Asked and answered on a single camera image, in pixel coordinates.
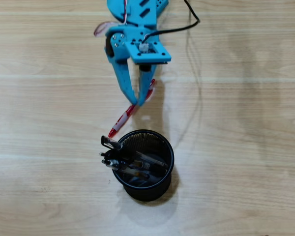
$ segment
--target pen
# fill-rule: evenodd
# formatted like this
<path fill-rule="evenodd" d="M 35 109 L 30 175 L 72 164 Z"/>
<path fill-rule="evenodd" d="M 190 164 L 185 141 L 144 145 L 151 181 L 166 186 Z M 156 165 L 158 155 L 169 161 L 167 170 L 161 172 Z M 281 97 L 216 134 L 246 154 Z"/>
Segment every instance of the pen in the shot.
<path fill-rule="evenodd" d="M 155 86 L 155 79 L 152 79 L 151 84 L 148 89 L 148 92 L 147 92 L 146 100 L 148 100 L 149 97 L 151 96 L 154 86 Z M 112 138 L 117 134 L 117 132 L 120 130 L 120 128 L 127 122 L 129 117 L 133 114 L 135 107 L 136 107 L 135 105 L 131 105 L 128 108 L 128 110 L 122 114 L 122 116 L 119 118 L 119 120 L 113 126 L 112 130 L 109 132 L 109 135 L 108 135 L 109 138 Z"/>
<path fill-rule="evenodd" d="M 118 160 L 102 160 L 102 163 L 115 171 L 118 171 L 121 173 L 126 173 L 126 174 L 132 175 L 134 177 L 138 177 L 140 179 L 143 179 L 145 181 L 148 181 L 148 179 L 149 179 L 149 174 L 146 174 L 146 173 L 138 171 L 138 170 L 131 169 L 127 165 L 124 165 L 122 162 L 120 163 Z"/>
<path fill-rule="evenodd" d="M 105 157 L 105 160 L 118 159 L 118 160 L 122 160 L 128 164 L 133 164 L 137 168 L 143 168 L 146 170 L 148 170 L 150 168 L 150 166 L 145 161 L 148 161 L 151 164 L 158 165 L 158 166 L 164 168 L 164 171 L 166 171 L 165 169 L 168 168 L 168 165 L 166 163 L 156 160 L 155 158 L 147 156 L 147 155 L 140 153 L 138 151 L 132 151 L 128 147 L 123 146 L 121 143 L 119 143 L 113 139 L 110 139 L 108 137 L 102 136 L 101 144 L 104 147 L 111 149 L 107 153 L 100 153 L 101 156 Z"/>

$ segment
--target robotic arm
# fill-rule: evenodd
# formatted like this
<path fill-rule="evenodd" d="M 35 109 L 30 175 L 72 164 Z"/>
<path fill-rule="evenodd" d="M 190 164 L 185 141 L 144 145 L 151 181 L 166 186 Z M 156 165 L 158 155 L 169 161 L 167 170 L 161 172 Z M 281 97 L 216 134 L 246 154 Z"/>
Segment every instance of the robotic arm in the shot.
<path fill-rule="evenodd" d="M 106 31 L 108 61 L 113 65 L 121 91 L 133 105 L 144 104 L 157 65 L 167 64 L 172 59 L 159 41 L 159 35 L 187 30 L 200 22 L 187 0 L 184 1 L 197 22 L 184 28 L 157 31 L 157 18 L 168 5 L 168 0 L 107 0 L 112 15 L 123 23 L 102 23 L 94 35 Z M 140 70 L 138 99 L 131 86 L 129 58 Z"/>

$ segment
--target pen clip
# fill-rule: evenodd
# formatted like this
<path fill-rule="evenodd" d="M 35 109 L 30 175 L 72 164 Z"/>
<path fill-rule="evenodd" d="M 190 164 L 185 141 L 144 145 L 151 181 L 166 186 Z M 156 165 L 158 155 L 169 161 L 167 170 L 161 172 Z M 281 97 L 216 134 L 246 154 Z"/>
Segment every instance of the pen clip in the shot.
<path fill-rule="evenodd" d="M 122 149 L 122 144 L 115 141 L 115 140 L 112 140 L 106 136 L 102 136 L 101 140 L 100 140 L 100 143 L 104 146 L 104 147 L 107 147 L 109 149 L 115 149 L 115 150 L 121 150 Z"/>

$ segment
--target wire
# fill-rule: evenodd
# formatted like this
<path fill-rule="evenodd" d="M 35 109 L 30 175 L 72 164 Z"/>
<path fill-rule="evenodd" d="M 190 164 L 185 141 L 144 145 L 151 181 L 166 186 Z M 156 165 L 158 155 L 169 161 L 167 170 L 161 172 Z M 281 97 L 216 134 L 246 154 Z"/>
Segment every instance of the wire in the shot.
<path fill-rule="evenodd" d="M 128 4 L 128 0 L 124 0 L 123 1 L 124 4 L 124 14 L 123 14 L 123 23 L 121 25 L 125 25 L 127 24 L 127 4 Z"/>
<path fill-rule="evenodd" d="M 153 33 L 149 33 L 144 37 L 144 40 L 142 41 L 142 43 L 146 42 L 148 38 L 150 38 L 151 36 L 156 36 L 156 35 L 160 35 L 160 34 L 164 34 L 164 33 L 173 33 L 173 32 L 178 32 L 178 31 L 183 31 L 183 30 L 188 30 L 193 28 L 194 26 L 196 26 L 197 24 L 199 24 L 201 21 L 199 19 L 199 17 L 196 15 L 196 13 L 194 12 L 194 10 L 192 9 L 191 5 L 189 4 L 189 2 L 187 0 L 184 0 L 185 3 L 187 4 L 190 12 L 192 13 L 192 15 L 197 19 L 197 21 L 195 23 L 193 23 L 192 25 L 186 26 L 186 27 L 182 27 L 182 28 L 177 28 L 177 29 L 167 29 L 167 30 L 158 30 L 155 31 Z"/>

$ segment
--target pen holder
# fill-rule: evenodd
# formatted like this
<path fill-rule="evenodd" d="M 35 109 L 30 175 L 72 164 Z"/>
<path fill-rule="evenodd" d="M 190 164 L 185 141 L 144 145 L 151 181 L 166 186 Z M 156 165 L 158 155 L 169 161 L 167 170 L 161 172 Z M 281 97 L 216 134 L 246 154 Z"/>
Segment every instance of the pen holder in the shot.
<path fill-rule="evenodd" d="M 119 143 L 142 154 L 151 156 L 168 165 L 166 174 L 156 183 L 133 181 L 128 174 L 113 170 L 115 177 L 126 192 L 136 200 L 150 202 L 161 197 L 169 188 L 174 167 L 174 151 L 170 143 L 159 133 L 136 130 L 123 136 Z"/>

